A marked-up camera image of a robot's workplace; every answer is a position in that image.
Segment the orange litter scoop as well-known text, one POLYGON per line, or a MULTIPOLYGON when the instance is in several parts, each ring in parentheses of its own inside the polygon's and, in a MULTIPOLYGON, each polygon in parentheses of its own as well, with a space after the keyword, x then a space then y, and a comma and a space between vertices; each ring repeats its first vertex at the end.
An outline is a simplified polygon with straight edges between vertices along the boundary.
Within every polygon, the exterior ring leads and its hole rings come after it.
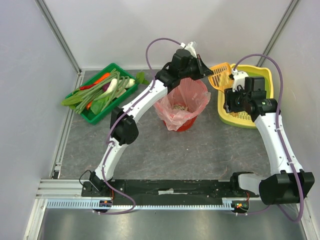
POLYGON ((224 93, 233 86, 234 80, 230 77, 232 70, 228 62, 220 63, 210 69, 213 75, 208 77, 208 81, 214 89, 224 93))

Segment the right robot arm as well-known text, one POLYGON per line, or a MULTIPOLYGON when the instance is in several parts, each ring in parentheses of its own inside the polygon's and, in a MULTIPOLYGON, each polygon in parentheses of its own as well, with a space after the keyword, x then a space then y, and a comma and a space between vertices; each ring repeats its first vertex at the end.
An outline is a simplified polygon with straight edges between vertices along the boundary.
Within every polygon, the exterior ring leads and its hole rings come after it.
POLYGON ((234 173, 236 185, 259 195, 265 205, 299 203, 307 196, 315 178, 312 172, 305 172, 295 158, 277 111, 278 102, 267 98, 265 78, 234 77, 233 87, 225 89, 224 97, 226 111, 245 111, 250 115, 262 137, 270 164, 267 178, 250 172, 234 173))

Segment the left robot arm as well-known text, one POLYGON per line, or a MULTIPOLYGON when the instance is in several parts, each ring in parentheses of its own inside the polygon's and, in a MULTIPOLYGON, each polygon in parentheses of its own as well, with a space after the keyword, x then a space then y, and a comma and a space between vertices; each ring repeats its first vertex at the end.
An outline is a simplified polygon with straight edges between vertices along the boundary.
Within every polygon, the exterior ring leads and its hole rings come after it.
POLYGON ((186 49, 178 49, 172 60, 155 74, 154 80, 142 93, 122 108, 114 108, 111 113, 106 151, 88 180, 93 190, 102 192, 107 188, 107 183, 113 178, 115 167, 124 150, 139 135, 137 122, 149 108, 179 86, 182 79, 190 78, 197 81, 213 74, 199 54, 192 55, 186 49))

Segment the yellow green litter box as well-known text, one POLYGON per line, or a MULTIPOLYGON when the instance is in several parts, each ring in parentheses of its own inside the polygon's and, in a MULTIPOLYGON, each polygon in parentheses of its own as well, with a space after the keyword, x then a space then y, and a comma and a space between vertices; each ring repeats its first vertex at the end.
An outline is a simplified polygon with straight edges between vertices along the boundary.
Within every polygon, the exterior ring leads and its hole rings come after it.
MULTIPOLYGON (((264 77, 266 97, 271 99, 274 97, 274 86, 272 73, 266 67, 257 67, 248 64, 239 64, 236 68, 238 71, 246 72, 250 77, 264 77)), ((255 129, 256 125, 252 122, 251 116, 245 111, 237 113, 227 113, 223 108, 225 96, 221 91, 217 94, 217 112, 220 120, 227 125, 239 128, 255 129)))

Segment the cat litter granules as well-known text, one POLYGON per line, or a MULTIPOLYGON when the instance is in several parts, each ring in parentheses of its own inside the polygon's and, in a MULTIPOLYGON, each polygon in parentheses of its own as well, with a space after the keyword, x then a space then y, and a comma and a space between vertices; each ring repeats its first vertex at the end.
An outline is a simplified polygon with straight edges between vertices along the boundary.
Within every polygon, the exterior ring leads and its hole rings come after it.
POLYGON ((184 105, 179 105, 179 104, 175 104, 172 106, 173 110, 179 110, 179 111, 189 111, 189 108, 187 106, 184 105))

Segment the white radish with leaves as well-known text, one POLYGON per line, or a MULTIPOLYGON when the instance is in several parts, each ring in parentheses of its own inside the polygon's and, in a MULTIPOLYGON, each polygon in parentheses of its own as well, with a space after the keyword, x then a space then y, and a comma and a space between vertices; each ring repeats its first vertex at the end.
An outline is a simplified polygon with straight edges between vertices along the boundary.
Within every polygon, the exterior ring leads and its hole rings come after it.
POLYGON ((149 85, 150 82, 146 79, 145 73, 141 71, 136 74, 135 79, 130 78, 124 88, 129 89, 135 84, 149 85))

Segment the green long beans bundle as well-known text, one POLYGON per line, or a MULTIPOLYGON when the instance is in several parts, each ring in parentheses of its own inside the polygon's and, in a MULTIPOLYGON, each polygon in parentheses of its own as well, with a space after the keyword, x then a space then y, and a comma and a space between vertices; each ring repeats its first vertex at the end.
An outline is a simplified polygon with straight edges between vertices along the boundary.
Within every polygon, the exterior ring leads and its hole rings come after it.
POLYGON ((86 106, 89 102, 93 102, 93 100, 95 98, 97 98, 99 95, 101 95, 103 93, 102 87, 103 85, 109 83, 112 79, 117 78, 118 82, 117 82, 117 89, 112 93, 112 95, 109 97, 108 102, 106 103, 106 105, 104 106, 103 110, 108 107, 108 105, 110 105, 112 103, 112 101, 114 99, 119 98, 120 96, 122 96, 127 89, 125 89, 125 86, 128 83, 128 80, 131 78, 129 76, 123 76, 121 75, 121 73, 116 70, 115 68, 112 69, 110 72, 110 76, 105 78, 103 81, 101 81, 98 84, 95 84, 94 87, 90 88, 90 89, 86 89, 86 90, 79 90, 79 87, 71 94, 74 95, 75 93, 82 91, 83 93, 85 93, 85 95, 83 96, 83 101, 77 105, 77 107, 75 108, 75 112, 77 114, 81 114, 84 110, 86 110, 86 106))

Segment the orange carrot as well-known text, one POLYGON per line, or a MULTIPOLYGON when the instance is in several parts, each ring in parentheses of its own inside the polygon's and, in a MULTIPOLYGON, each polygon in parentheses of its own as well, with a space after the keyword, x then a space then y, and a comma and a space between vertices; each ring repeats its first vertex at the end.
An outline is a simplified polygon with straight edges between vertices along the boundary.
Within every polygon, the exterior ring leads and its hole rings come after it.
POLYGON ((110 76, 110 73, 109 72, 106 72, 105 74, 103 74, 98 80, 96 80, 93 84, 96 85, 96 84, 99 84, 100 82, 102 82, 105 78, 109 77, 110 76))
POLYGON ((92 101, 91 101, 91 102, 89 102, 89 103, 86 105, 86 109, 87 109, 87 110, 89 110, 89 109, 90 109, 90 107, 91 107, 91 105, 92 105, 92 101))

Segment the purple onion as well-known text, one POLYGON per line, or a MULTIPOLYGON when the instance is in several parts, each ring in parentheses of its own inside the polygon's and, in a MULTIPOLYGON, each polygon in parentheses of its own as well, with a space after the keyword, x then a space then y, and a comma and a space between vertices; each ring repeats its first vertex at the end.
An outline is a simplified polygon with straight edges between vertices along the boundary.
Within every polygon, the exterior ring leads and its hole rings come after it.
POLYGON ((102 90, 105 92, 110 86, 110 83, 106 83, 105 85, 103 85, 102 90))

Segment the bok choy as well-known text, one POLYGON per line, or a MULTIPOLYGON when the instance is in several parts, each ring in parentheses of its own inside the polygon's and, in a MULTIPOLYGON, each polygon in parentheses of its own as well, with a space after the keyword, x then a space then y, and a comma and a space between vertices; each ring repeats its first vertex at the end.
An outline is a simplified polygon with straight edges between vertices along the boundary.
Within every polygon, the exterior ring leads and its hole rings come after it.
POLYGON ((105 107, 106 103, 109 101, 110 96, 112 93, 117 89, 118 79, 113 78, 110 82, 110 85, 106 91, 103 91, 98 97, 96 97, 90 107, 90 110, 95 114, 98 115, 105 107))

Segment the green plastic tray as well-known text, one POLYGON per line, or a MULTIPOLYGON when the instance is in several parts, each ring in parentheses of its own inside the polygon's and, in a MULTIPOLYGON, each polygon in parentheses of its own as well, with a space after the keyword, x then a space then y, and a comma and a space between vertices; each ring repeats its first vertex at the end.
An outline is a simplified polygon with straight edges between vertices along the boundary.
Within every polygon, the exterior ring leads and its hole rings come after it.
MULTIPOLYGON (((117 64, 115 63, 111 63, 109 64, 107 67, 105 67, 103 70, 101 70, 99 73, 97 73, 94 77, 92 77, 90 80, 88 80, 87 82, 85 82, 82 86, 85 85, 89 85, 94 83, 96 80, 98 80, 99 77, 101 77, 103 74, 107 73, 107 72, 111 72, 113 69, 116 69, 117 71, 120 72, 120 74, 122 76, 129 76, 133 79, 135 79, 132 75, 130 75, 127 71, 123 70, 121 67, 119 67, 117 64)), ((114 99, 110 105, 108 105, 104 110, 102 110, 98 115, 95 115, 91 110, 87 110, 85 109, 82 113, 80 113, 79 115, 81 115, 88 123, 90 124, 97 124, 100 120, 102 120, 106 115, 108 115, 109 113, 111 113, 111 111, 117 107, 120 103, 122 103, 125 99, 127 99, 130 95, 132 95, 137 89, 138 89, 138 85, 139 84, 135 84, 134 86, 132 86, 131 88, 127 89, 126 92, 121 95, 120 97, 114 99)), ((69 95, 67 95, 65 97, 68 98, 72 95, 72 93, 70 93, 69 95)))

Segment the red chili pepper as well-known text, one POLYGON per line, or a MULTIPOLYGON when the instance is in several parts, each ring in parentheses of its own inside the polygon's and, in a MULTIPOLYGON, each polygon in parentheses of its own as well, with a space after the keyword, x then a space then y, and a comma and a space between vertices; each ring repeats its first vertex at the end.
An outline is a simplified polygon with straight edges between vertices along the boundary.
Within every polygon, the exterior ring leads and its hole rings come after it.
POLYGON ((80 91, 88 90, 88 89, 90 89, 90 88, 92 88, 92 87, 94 87, 94 86, 95 86, 95 84, 80 86, 80 87, 79 87, 79 90, 80 90, 80 91))

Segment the green leafy vegetable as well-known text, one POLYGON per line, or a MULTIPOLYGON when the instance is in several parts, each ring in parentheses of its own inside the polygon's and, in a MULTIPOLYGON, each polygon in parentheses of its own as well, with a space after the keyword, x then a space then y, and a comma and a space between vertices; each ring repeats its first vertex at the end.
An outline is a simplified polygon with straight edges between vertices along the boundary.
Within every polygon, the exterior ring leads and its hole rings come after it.
POLYGON ((72 110, 75 110, 77 105, 79 105, 83 101, 85 93, 82 91, 78 91, 75 94, 71 95, 70 97, 65 98, 61 105, 64 107, 69 107, 72 110))

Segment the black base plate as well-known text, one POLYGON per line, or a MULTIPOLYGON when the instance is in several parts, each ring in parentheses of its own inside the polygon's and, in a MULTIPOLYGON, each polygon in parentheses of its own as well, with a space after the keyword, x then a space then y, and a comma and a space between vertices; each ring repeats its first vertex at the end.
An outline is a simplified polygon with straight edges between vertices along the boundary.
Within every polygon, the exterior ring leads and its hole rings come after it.
POLYGON ((98 186, 90 181, 85 181, 82 186, 82 197, 124 197, 128 195, 136 202, 141 202, 142 197, 155 197, 162 195, 186 195, 199 198, 257 198, 258 195, 236 187, 230 181, 209 179, 200 180, 143 180, 143 179, 116 179, 106 185, 103 180, 98 186))

